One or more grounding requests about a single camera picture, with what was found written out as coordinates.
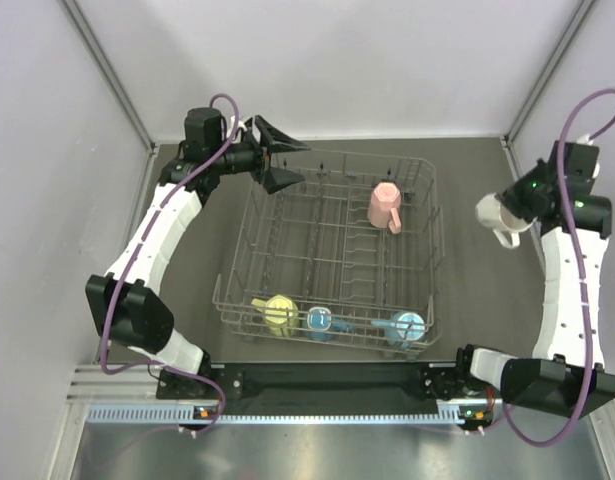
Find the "blue floral mug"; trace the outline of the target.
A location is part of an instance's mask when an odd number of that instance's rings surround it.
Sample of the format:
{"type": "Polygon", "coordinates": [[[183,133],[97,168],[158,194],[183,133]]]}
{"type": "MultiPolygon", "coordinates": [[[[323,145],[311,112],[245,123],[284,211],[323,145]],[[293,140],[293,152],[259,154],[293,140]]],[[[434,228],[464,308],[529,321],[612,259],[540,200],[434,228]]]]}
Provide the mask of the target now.
{"type": "Polygon", "coordinates": [[[307,311],[304,326],[311,340],[323,342],[329,341],[336,334],[355,332],[353,324],[334,316],[328,308],[322,306],[314,306],[307,311]]]}

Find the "pink mug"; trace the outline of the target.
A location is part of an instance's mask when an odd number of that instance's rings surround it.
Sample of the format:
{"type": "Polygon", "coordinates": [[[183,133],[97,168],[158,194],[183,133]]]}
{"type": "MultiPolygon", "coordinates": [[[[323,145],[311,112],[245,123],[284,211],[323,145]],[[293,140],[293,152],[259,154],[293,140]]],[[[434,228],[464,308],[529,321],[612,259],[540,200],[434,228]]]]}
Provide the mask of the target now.
{"type": "Polygon", "coordinates": [[[367,218],[378,229],[388,229],[392,234],[402,230],[400,218],[401,191],[393,182],[380,182],[373,189],[367,218]]]}

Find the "plain blue mug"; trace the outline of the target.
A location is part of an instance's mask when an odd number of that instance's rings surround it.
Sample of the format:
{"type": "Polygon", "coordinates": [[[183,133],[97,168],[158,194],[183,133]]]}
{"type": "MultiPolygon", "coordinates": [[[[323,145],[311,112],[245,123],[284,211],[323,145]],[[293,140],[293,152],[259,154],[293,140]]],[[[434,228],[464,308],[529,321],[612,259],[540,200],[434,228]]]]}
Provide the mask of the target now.
{"type": "Polygon", "coordinates": [[[426,334],[423,318],[410,311],[397,312],[389,320],[372,320],[371,325],[383,331],[384,338],[391,347],[400,350],[408,349],[426,334]]]}

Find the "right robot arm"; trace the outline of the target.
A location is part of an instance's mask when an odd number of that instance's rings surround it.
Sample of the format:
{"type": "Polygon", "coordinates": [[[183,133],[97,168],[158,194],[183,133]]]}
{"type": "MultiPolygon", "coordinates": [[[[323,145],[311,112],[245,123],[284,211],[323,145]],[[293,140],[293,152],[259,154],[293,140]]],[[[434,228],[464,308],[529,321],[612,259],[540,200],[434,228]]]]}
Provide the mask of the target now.
{"type": "Polygon", "coordinates": [[[469,345],[457,354],[456,389],[477,396],[489,385],[505,403],[561,417],[574,413],[584,369],[591,369],[583,415],[615,398],[615,375],[606,372],[598,334],[600,273],[612,233],[612,204],[591,190],[599,149],[589,141],[566,143],[564,173],[574,224],[562,211],[557,155],[501,193],[484,196],[476,217],[499,243],[514,249],[521,233],[540,226],[545,258],[543,314],[528,358],[469,345]]]}

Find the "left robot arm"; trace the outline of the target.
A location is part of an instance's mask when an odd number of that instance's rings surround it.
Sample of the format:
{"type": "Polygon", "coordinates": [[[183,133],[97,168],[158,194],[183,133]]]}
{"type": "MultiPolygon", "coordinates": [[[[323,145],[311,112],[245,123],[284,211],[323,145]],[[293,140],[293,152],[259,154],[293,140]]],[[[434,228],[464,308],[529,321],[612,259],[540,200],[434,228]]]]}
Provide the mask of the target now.
{"type": "Polygon", "coordinates": [[[213,384],[209,355],[176,330],[173,313],[159,296],[165,271],[222,177],[248,173],[274,194],[304,177],[272,166],[272,156],[309,147],[259,115],[246,121],[227,119],[214,107],[189,110],[184,131],[133,237],[105,274],[88,279],[85,293],[101,337],[102,364],[110,345],[120,344],[145,356],[151,365],[180,372],[181,389],[201,397],[213,384]]]}

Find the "yellow mug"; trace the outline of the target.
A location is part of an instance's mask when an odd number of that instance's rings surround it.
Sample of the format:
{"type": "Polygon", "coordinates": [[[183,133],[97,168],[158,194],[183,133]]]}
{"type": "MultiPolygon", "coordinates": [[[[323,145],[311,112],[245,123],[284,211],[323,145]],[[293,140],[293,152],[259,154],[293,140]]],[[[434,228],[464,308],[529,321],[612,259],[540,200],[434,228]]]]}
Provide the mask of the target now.
{"type": "Polygon", "coordinates": [[[299,309],[289,297],[275,295],[267,300],[253,298],[251,305],[261,313],[270,333],[276,337],[291,338],[299,327],[299,309]]]}

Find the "white mug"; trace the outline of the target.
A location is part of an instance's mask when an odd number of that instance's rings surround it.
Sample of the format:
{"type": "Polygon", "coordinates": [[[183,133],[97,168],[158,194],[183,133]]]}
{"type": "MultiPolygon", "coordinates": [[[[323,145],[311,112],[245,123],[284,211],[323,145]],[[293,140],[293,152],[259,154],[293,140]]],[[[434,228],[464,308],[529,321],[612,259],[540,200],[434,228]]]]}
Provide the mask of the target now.
{"type": "Polygon", "coordinates": [[[515,217],[494,193],[485,195],[476,204],[475,210],[478,222],[490,229],[506,249],[516,249],[520,245],[520,235],[534,223],[515,217]]]}

